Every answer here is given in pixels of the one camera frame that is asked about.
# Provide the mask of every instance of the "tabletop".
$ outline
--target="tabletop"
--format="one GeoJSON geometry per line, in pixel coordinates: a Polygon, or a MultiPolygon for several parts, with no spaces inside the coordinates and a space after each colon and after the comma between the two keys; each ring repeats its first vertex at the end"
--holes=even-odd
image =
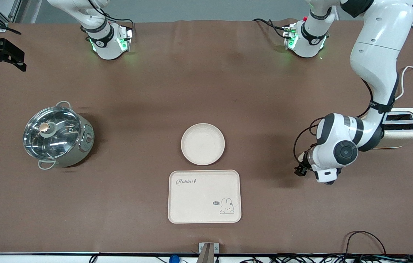
{"type": "MultiPolygon", "coordinates": [[[[26,53],[28,70],[0,63],[0,251],[190,252],[214,241],[226,253],[330,253],[366,230],[388,253],[413,254],[413,143],[361,153],[331,186],[293,173],[295,137],[312,120],[368,105],[349,64],[362,25],[335,22],[306,59],[258,22],[140,23],[131,52],[105,61],[79,25],[11,24],[23,35],[0,37],[26,53]],[[61,100],[91,122],[94,148],[79,165],[41,171],[23,148],[24,126],[61,100]],[[224,134],[213,165],[181,153],[195,123],[224,134]],[[241,220],[171,223],[169,175],[205,169],[239,173],[241,220]]],[[[406,65],[413,29],[398,70],[406,65]]],[[[413,108],[413,70],[405,88],[395,107],[413,108]]],[[[314,142],[306,133],[298,152],[314,142]]],[[[380,247],[360,236],[349,251],[380,247]]]]}

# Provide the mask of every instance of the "white robotic arm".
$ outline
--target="white robotic arm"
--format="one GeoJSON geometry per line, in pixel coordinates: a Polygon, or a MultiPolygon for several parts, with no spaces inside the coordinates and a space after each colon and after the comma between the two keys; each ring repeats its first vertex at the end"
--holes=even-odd
{"type": "MultiPolygon", "coordinates": [[[[398,86],[396,61],[413,21],[412,1],[341,0],[340,4],[345,12],[364,19],[350,62],[354,72],[370,84],[373,99],[367,115],[362,118],[337,113],[325,116],[318,124],[317,144],[301,155],[301,169],[298,168],[296,173],[304,175],[302,168],[311,167],[318,182],[330,184],[336,180],[341,168],[355,161],[358,151],[373,149],[383,137],[382,121],[393,107],[398,86]]],[[[302,23],[301,28],[310,31],[307,29],[308,21],[302,23]]],[[[326,28],[328,22],[322,20],[320,25],[326,28]]],[[[298,46],[300,42],[297,42],[291,48],[297,55],[316,54],[320,49],[309,45],[310,38],[305,35],[298,37],[298,41],[307,40],[308,46],[305,48],[305,41],[302,41],[304,45],[301,48],[298,46]]]]}
{"type": "Polygon", "coordinates": [[[47,1],[80,22],[89,35],[93,50],[99,57],[104,60],[114,60],[123,52],[128,51],[133,34],[132,30],[115,22],[109,22],[105,15],[94,8],[106,7],[110,0],[47,1]]]}

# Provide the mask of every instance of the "pot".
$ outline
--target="pot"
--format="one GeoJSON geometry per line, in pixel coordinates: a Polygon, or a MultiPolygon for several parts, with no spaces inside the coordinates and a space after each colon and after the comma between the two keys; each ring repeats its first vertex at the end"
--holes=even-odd
{"type": "Polygon", "coordinates": [[[23,134],[24,149],[38,160],[41,170],[79,163],[88,155],[93,143],[93,127],[66,101],[34,115],[23,134]]]}

